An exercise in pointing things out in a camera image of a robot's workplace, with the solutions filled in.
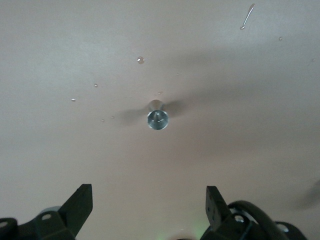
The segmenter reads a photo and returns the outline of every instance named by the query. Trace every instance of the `metal bolt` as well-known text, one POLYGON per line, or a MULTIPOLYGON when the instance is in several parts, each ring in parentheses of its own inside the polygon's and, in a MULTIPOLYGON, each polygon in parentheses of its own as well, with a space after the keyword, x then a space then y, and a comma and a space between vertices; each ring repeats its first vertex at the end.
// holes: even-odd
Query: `metal bolt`
POLYGON ((245 222, 244 217, 241 216, 241 215, 235 215, 234 216, 234 220, 236 220, 237 222, 240 222, 240 223, 244 223, 245 222))
POLYGON ((3 228, 8 225, 7 221, 0 222, 0 228, 3 228))
POLYGON ((149 103, 149 114, 147 115, 148 126, 154 130, 161 130, 167 127, 169 116, 164 111, 164 103, 153 100, 149 103))
POLYGON ((277 226, 282 232, 289 232, 289 229, 285 225, 278 223, 277 226))
POLYGON ((45 215, 42 216, 41 219, 44 221, 44 220, 48 220, 50 218, 51 218, 51 214, 45 214, 45 215))

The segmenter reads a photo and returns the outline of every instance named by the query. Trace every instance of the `screw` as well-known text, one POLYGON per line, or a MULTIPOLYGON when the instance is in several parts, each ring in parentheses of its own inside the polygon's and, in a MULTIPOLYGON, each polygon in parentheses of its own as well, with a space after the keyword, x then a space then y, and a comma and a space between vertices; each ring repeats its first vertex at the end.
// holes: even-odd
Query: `screw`
POLYGON ((3 228, 8 225, 7 221, 0 222, 0 228, 3 228))
POLYGON ((234 216, 234 220, 236 220, 237 222, 240 222, 240 223, 244 223, 245 222, 244 217, 241 216, 241 215, 235 215, 234 216))
POLYGON ((51 214, 45 214, 45 215, 42 216, 41 220, 44 221, 44 220, 48 220, 50 218, 51 218, 51 214))
POLYGON ((289 232, 289 229, 285 225, 278 223, 277 226, 282 232, 289 232))

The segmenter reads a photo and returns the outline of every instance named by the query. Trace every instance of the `black cable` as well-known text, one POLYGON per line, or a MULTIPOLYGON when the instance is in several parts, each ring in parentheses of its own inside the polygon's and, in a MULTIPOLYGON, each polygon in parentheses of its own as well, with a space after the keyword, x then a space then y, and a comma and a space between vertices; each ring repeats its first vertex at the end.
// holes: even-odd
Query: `black cable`
POLYGON ((248 201, 235 201, 228 205, 230 209, 243 210, 250 214, 262 230, 265 231, 270 240, 289 240, 287 236, 277 227, 275 222, 260 208, 248 201))

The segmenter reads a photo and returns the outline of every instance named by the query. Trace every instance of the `black plastic part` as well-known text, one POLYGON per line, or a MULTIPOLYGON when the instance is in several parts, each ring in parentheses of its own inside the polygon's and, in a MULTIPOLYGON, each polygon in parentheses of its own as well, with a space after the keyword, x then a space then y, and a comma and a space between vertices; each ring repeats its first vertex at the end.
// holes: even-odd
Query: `black plastic part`
POLYGON ((58 210, 64 224, 76 236, 93 209, 92 186, 81 187, 58 210))
POLYGON ((288 237, 277 227, 276 223, 265 212, 251 202, 235 201, 230 203, 228 207, 245 211, 250 214, 271 240, 288 240, 288 237))
POLYGON ((213 231, 217 230, 222 222, 231 215, 231 211, 216 186, 206 187, 205 211, 213 231))
POLYGON ((288 237, 290 240, 307 240, 307 238, 303 235, 303 233, 293 226, 290 223, 283 222, 283 221, 276 221, 276 224, 282 224, 288 228, 288 232, 285 232, 284 234, 288 237))
POLYGON ((93 208, 92 186, 82 184, 58 211, 46 211, 18 226, 14 218, 1 218, 0 240, 75 240, 93 208))
POLYGON ((210 226, 200 240, 307 240, 295 226, 286 222, 273 222, 250 202, 237 201, 227 206, 215 186, 206 188, 205 210, 210 226), (240 211, 232 213, 229 208, 240 211), (243 221, 236 221, 236 215, 241 215, 243 221), (285 225, 289 231, 281 232, 277 227, 278 223, 285 225))

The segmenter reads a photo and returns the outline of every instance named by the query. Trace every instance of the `black plastic bracket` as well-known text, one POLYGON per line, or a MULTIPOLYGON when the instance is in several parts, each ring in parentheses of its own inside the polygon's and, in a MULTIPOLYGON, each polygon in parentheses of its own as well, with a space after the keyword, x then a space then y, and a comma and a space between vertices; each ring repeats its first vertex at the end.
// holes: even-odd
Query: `black plastic bracket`
MULTIPOLYGON (((231 211, 216 186, 206 188, 205 211, 210 226, 200 240, 270 240, 247 212, 231 211)), ((284 235, 288 240, 307 240, 295 226, 286 222, 275 224, 287 227, 284 235)))
POLYGON ((14 218, 0 218, 0 240, 75 240, 92 209, 92 186, 82 184, 58 211, 19 226, 14 218))

